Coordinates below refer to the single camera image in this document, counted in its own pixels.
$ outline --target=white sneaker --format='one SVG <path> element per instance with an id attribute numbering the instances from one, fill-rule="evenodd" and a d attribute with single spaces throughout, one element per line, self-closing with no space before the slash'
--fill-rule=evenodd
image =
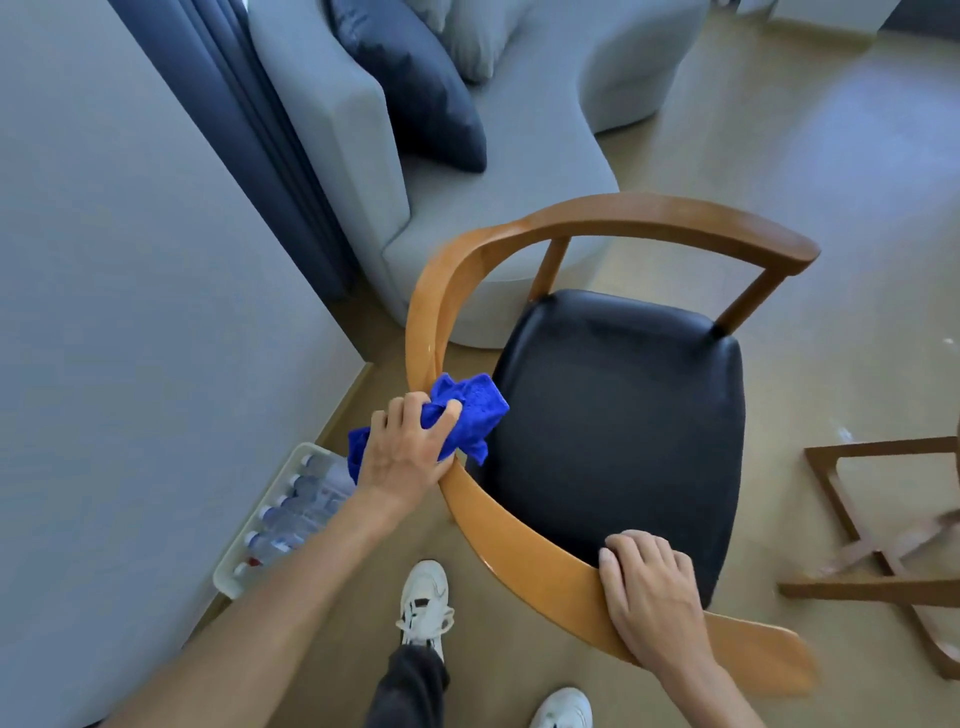
<path id="1" fill-rule="evenodd" d="M 540 703 L 530 728 L 593 728 L 590 701 L 576 688 L 560 688 Z"/>
<path id="2" fill-rule="evenodd" d="M 403 632 L 402 644 L 423 644 L 441 660 L 444 658 L 440 636 L 453 626 L 453 609 L 447 605 L 449 594 L 446 572 L 436 561 L 421 561 L 410 570 L 396 622 Z"/>

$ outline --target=hand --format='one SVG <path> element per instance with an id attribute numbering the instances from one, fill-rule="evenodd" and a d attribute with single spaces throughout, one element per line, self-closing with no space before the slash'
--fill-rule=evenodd
<path id="1" fill-rule="evenodd" d="M 646 531 L 608 536 L 600 581 L 610 619 L 637 660 L 666 682 L 717 667 L 693 562 Z"/>
<path id="2" fill-rule="evenodd" d="M 390 400 L 386 412 L 378 410 L 371 418 L 357 493 L 381 497 L 398 520 L 416 508 L 453 465 L 453 455 L 440 463 L 437 458 L 463 405 L 450 400 L 437 423 L 423 429 L 420 411 L 429 401 L 423 392 L 410 392 Z"/>

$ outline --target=black leather seat cushion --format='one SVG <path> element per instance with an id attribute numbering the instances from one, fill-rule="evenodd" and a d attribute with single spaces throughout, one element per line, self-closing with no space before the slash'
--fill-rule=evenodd
<path id="1" fill-rule="evenodd" d="M 493 374 L 510 412 L 477 482 L 596 566 L 612 533 L 660 535 L 693 560 L 707 606 L 740 487 L 740 348 L 700 314 L 564 290 L 533 303 Z"/>

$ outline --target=cleaning cloth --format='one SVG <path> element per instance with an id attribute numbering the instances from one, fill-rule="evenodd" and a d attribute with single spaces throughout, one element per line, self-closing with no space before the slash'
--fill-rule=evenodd
<path id="1" fill-rule="evenodd" d="M 440 460 L 446 459 L 455 449 L 461 449 L 483 464 L 487 459 L 487 443 L 484 438 L 507 414 L 510 405 L 503 399 L 490 375 L 477 375 L 463 381 L 454 381 L 450 375 L 442 374 L 430 390 L 430 402 L 425 404 L 420 412 L 420 426 L 429 429 L 435 425 L 450 400 L 459 400 L 464 408 L 457 424 L 453 426 L 453 431 L 444 441 Z M 360 464 L 370 439 L 370 428 L 351 430 L 347 439 L 347 467 L 355 483 L 360 476 Z"/>

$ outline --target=sofa armrest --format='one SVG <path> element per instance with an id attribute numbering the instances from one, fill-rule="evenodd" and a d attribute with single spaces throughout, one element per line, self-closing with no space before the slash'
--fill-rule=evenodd
<path id="1" fill-rule="evenodd" d="M 257 56 L 372 278 L 410 204 L 380 84 L 330 31 L 324 0 L 251 0 Z"/>

